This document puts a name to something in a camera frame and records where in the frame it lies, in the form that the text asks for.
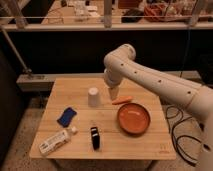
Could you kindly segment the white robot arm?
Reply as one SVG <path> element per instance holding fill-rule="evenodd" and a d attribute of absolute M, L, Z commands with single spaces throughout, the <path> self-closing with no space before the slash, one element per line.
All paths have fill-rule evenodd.
<path fill-rule="evenodd" d="M 110 87 L 124 77 L 175 104 L 204 125 L 196 171 L 213 169 L 213 89 L 134 62 L 136 51 L 123 44 L 104 57 L 104 80 Z"/>

